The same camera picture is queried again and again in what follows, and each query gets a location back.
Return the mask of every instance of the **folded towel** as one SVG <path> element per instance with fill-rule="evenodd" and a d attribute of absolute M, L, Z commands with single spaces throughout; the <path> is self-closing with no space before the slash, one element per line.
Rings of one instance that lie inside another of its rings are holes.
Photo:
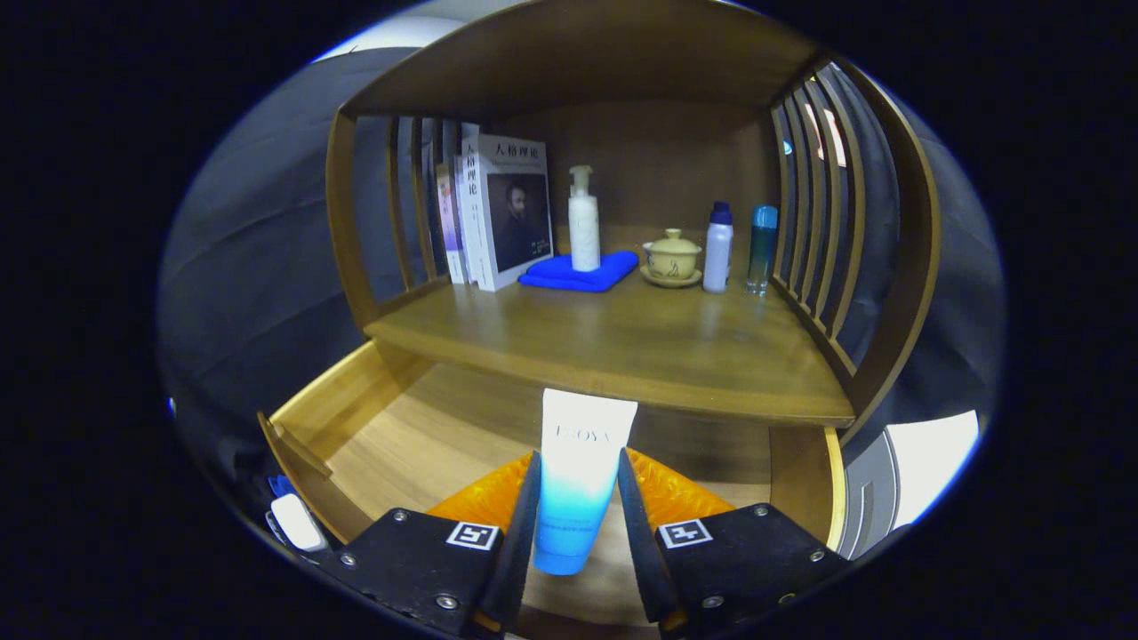
<path fill-rule="evenodd" d="M 640 257 L 633 252 L 617 252 L 602 255 L 601 266 L 595 271 L 574 271 L 572 256 L 559 255 L 534 264 L 518 281 L 546 289 L 601 293 L 611 289 L 638 262 Z"/>

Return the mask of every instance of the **skincare tube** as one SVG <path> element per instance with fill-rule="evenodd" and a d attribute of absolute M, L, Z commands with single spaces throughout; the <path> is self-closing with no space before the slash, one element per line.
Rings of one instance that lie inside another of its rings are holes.
<path fill-rule="evenodd" d="M 534 566 L 574 575 L 585 566 L 617 482 L 638 403 L 545 389 L 542 494 Z"/>

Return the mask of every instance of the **blue bottle cap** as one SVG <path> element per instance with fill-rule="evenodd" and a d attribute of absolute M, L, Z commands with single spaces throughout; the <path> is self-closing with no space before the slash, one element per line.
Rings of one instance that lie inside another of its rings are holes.
<path fill-rule="evenodd" d="M 777 229 L 778 210 L 770 205 L 754 207 L 754 218 L 751 219 L 751 225 L 759 229 Z"/>
<path fill-rule="evenodd" d="M 536 544 L 534 545 L 534 566 L 550 575 L 574 575 L 580 573 L 580 569 L 585 568 L 587 560 L 588 553 L 559 556 L 542 551 Z"/>
<path fill-rule="evenodd" d="M 731 205 L 716 200 L 711 210 L 711 224 L 731 224 Z"/>

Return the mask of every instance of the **blue bottle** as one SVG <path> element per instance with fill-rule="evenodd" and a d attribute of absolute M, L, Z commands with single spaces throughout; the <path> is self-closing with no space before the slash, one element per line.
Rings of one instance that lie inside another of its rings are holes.
<path fill-rule="evenodd" d="M 766 295 L 767 280 L 775 260 L 775 237 L 778 235 L 778 210 L 754 207 L 751 219 L 751 263 L 747 269 L 747 293 Z"/>

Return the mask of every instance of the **wooden drawer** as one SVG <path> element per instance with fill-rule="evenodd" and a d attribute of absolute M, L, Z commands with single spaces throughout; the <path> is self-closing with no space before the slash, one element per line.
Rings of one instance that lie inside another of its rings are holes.
<path fill-rule="evenodd" d="M 426 511 L 539 449 L 542 387 L 368 343 L 262 420 L 289 479 L 347 542 L 387 510 Z M 642 404 L 629 446 L 735 506 L 769 501 L 836 549 L 844 473 L 831 427 Z M 556 577 L 530 567 L 518 633 L 652 637 L 613 492 L 588 565 Z"/>

